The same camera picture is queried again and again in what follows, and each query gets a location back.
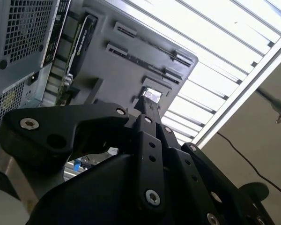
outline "black mechanical arm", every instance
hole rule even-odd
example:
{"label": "black mechanical arm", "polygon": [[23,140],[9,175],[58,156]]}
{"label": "black mechanical arm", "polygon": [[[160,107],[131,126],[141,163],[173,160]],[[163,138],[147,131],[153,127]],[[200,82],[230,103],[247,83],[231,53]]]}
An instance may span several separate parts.
{"label": "black mechanical arm", "polygon": [[[96,103],[8,112],[0,127],[0,189],[28,225],[269,225],[253,202],[192,143],[182,147],[142,97],[136,118]],[[118,154],[64,182],[67,161]]]}

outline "computer tower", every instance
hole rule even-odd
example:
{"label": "computer tower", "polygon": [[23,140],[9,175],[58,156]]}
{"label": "computer tower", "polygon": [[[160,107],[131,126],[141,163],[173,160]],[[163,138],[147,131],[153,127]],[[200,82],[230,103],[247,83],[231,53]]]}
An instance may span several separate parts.
{"label": "computer tower", "polygon": [[0,0],[0,122],[42,101],[70,0]]}

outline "bolt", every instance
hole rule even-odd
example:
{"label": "bolt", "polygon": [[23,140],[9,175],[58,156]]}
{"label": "bolt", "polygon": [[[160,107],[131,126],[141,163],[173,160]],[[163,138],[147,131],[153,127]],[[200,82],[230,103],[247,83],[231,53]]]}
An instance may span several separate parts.
{"label": "bolt", "polygon": [[148,203],[150,203],[153,206],[159,206],[160,205],[160,197],[159,195],[153,191],[153,190],[148,190],[146,191],[146,200]]}
{"label": "bolt", "polygon": [[211,213],[208,213],[207,214],[207,219],[208,219],[208,222],[211,224],[211,225],[220,225],[220,222],[217,220],[217,218],[211,214]]}
{"label": "bolt", "polygon": [[189,147],[190,147],[193,151],[196,151],[196,150],[197,150],[196,147],[193,146],[193,145],[190,145]]}
{"label": "bolt", "polygon": [[165,129],[168,133],[172,133],[171,129],[169,129],[168,127],[164,127],[164,129]]}
{"label": "bolt", "polygon": [[125,115],[125,112],[122,109],[117,109],[118,114]]}
{"label": "bolt", "polygon": [[260,225],[265,225],[261,217],[257,217],[257,221],[259,222]]}
{"label": "bolt", "polygon": [[20,121],[20,126],[26,130],[35,130],[39,127],[39,123],[32,118],[24,118]]}
{"label": "bolt", "polygon": [[148,123],[152,123],[152,120],[149,117],[145,117],[145,121],[147,121]]}

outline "perforated metal panel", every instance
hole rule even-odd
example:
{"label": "perforated metal panel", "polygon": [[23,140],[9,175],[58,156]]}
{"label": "perforated metal panel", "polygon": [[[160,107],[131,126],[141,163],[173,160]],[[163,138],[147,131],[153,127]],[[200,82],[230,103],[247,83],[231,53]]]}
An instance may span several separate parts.
{"label": "perforated metal panel", "polygon": [[53,0],[11,0],[4,55],[10,63],[36,52],[43,42]]}
{"label": "perforated metal panel", "polygon": [[5,113],[19,108],[23,94],[24,82],[25,81],[0,96],[0,123]]}

